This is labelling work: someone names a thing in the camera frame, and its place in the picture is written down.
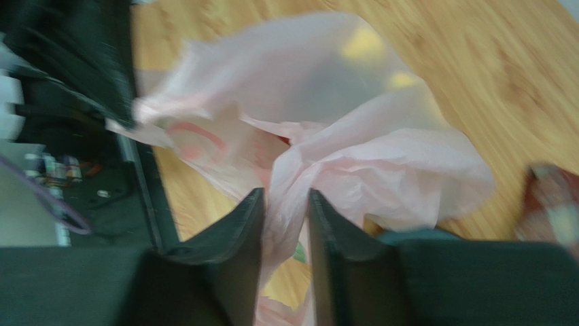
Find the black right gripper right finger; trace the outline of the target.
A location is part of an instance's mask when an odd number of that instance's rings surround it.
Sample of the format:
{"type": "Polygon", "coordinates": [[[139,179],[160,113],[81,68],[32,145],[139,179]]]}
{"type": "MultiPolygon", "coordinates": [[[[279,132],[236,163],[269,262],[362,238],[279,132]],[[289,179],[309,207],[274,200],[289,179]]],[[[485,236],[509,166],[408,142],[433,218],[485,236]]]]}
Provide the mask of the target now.
{"type": "Polygon", "coordinates": [[[309,194],[318,325],[577,325],[578,263],[545,242],[384,243],[309,194]]]}

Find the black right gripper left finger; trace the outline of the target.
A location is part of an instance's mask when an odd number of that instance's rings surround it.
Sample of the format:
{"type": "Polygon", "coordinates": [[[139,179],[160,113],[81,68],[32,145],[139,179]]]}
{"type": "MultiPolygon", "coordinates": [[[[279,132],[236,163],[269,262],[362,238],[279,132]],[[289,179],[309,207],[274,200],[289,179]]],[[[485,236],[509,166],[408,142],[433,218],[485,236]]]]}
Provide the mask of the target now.
{"type": "Polygon", "coordinates": [[[264,190],[166,253],[145,247],[1,250],[2,325],[252,325],[264,190]]]}

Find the pink plastic bag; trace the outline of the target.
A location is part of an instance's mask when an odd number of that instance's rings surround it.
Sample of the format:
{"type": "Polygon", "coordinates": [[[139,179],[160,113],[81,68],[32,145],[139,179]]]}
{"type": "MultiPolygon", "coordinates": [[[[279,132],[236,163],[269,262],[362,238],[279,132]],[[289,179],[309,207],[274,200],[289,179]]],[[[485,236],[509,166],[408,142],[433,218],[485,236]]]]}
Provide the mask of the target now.
{"type": "Polygon", "coordinates": [[[309,237],[310,189],[357,226],[434,227],[495,188],[427,84],[363,18],[319,12],[265,22],[180,64],[110,131],[173,150],[227,197],[266,194],[259,288],[309,237]]]}

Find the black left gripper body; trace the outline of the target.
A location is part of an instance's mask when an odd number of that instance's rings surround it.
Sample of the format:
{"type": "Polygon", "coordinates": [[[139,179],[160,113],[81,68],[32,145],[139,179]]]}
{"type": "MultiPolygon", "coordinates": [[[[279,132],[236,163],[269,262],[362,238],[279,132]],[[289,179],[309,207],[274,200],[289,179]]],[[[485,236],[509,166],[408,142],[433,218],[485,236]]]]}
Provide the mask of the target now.
{"type": "Polygon", "coordinates": [[[1,2],[1,138],[105,149],[132,128],[131,1],[1,2]]]}

